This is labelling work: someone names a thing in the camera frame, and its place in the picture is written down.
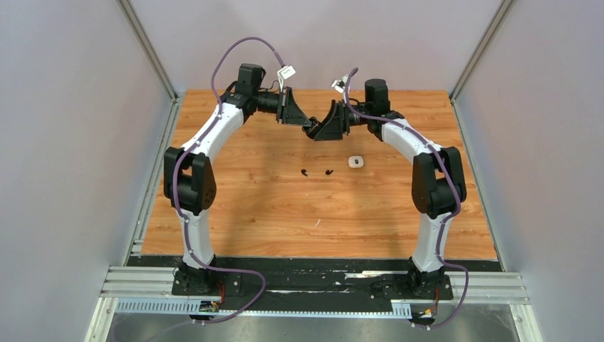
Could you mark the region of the cream earbud charging case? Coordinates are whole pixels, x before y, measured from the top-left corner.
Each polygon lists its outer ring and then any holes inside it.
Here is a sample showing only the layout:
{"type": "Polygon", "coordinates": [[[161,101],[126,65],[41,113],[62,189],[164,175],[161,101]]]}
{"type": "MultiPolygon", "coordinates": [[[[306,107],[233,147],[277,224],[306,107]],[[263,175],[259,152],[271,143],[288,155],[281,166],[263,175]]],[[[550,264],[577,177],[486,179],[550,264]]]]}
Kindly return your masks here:
{"type": "Polygon", "coordinates": [[[348,166],[352,169],[362,168],[364,164],[364,159],[361,156],[351,156],[348,158],[348,166]]]}

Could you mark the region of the black earbud charging case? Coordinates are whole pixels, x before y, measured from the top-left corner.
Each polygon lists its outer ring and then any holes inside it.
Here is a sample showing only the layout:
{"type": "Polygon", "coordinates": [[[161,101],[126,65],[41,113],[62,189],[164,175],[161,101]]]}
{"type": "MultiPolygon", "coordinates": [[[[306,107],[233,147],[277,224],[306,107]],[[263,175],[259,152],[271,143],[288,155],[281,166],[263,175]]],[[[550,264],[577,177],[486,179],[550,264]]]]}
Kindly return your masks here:
{"type": "Polygon", "coordinates": [[[303,132],[306,134],[306,136],[308,138],[310,138],[311,140],[314,140],[318,128],[319,128],[319,124],[315,124],[315,125],[309,126],[309,127],[303,127],[303,132]]]}

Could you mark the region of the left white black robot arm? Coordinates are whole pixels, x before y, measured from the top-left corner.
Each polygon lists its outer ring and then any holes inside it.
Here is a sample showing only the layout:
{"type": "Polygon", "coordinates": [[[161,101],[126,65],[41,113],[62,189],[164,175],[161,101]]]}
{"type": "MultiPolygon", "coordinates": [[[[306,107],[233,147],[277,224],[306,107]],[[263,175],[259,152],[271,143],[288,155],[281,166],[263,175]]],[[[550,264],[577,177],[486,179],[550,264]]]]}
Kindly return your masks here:
{"type": "Polygon", "coordinates": [[[295,74],[293,66],[277,72],[278,90],[262,88],[263,67],[243,63],[238,78],[219,96],[209,119],[181,147],[164,153],[164,195],[176,209],[185,252],[175,276],[175,291],[210,294],[218,285],[215,253],[209,240],[209,208],[217,195],[212,168],[226,141],[257,111],[273,113],[279,123],[309,127],[309,119],[296,105],[284,82],[295,74]]]}

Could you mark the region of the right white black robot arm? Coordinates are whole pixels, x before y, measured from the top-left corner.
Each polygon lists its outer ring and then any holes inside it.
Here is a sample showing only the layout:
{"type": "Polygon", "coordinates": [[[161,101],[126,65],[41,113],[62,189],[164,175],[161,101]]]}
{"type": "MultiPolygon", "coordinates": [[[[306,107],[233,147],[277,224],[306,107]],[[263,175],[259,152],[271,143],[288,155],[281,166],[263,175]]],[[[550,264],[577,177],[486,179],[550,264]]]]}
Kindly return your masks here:
{"type": "Polygon", "coordinates": [[[364,125],[380,141],[394,147],[412,166],[412,201],[420,213],[420,228],[405,286],[416,297],[425,297],[444,281],[444,244],[452,220],[467,198],[461,153],[442,147],[414,129],[390,105],[385,80],[365,82],[365,100],[351,103],[348,79],[333,87],[343,98],[331,103],[321,122],[311,119],[306,135],[315,141],[341,140],[356,125],[364,125]]]}

